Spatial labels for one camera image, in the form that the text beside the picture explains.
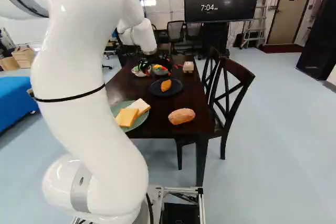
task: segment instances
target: cardboard box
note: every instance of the cardboard box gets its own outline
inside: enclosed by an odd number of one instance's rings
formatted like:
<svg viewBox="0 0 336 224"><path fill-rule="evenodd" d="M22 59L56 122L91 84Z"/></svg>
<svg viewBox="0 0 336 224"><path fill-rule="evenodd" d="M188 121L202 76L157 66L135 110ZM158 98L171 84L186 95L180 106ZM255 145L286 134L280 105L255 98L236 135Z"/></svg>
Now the cardboard box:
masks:
<svg viewBox="0 0 336 224"><path fill-rule="evenodd" d="M6 57L0 60L0 65L5 71L16 70L19 68L13 57Z"/></svg>
<svg viewBox="0 0 336 224"><path fill-rule="evenodd" d="M29 47L16 47L12 55L20 68L30 68L35 57L34 51Z"/></svg>

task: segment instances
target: green plate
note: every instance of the green plate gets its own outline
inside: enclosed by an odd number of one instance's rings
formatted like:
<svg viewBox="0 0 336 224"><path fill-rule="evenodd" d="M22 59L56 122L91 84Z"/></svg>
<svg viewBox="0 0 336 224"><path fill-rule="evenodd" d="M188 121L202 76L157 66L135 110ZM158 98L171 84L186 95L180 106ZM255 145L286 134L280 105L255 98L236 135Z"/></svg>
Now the green plate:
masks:
<svg viewBox="0 0 336 224"><path fill-rule="evenodd" d="M121 109L124 109L124 108L128 107L133 102L135 102L135 101L124 101L124 102L117 103L115 106L112 106L111 111L112 111L114 117L116 117L119 114ZM135 122L133 123L132 127L130 127L130 128L121 127L121 129L124 132L128 132L128 131L131 131L131 130L135 129L136 127L139 127L147 119L148 115L149 115L149 110L147 110L143 115L138 117L135 120Z"/></svg>

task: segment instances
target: time display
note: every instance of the time display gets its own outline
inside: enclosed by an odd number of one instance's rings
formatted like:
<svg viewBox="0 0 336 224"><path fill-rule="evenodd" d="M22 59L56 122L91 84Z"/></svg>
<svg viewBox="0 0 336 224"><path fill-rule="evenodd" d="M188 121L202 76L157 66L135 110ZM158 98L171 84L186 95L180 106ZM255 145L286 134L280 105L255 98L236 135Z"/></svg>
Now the time display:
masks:
<svg viewBox="0 0 336 224"><path fill-rule="evenodd" d="M218 10L218 7L214 7L214 4L201 5L201 11Z"/></svg>

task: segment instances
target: black plate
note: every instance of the black plate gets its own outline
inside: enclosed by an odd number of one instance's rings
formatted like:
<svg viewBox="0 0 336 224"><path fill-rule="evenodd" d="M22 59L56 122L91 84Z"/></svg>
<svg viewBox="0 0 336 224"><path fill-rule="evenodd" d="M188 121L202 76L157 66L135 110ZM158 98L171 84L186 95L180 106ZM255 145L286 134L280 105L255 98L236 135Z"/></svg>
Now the black plate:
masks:
<svg viewBox="0 0 336 224"><path fill-rule="evenodd" d="M166 80L172 80L172 86L166 92L162 92L161 83ZM171 95L179 93L182 90L182 88L183 88L183 85L180 81L167 78L167 79L160 79L152 83L152 85L150 85L149 87L149 92L159 97L169 97Z"/></svg>

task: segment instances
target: table leg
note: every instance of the table leg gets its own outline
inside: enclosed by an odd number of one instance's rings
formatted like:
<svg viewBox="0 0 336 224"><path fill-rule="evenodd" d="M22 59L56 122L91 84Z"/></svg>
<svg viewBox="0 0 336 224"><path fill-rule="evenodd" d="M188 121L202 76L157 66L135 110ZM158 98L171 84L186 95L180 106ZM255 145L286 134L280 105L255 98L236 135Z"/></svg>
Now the table leg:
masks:
<svg viewBox="0 0 336 224"><path fill-rule="evenodd" d="M203 186L208 142L207 138L199 138L196 141L196 186Z"/></svg>

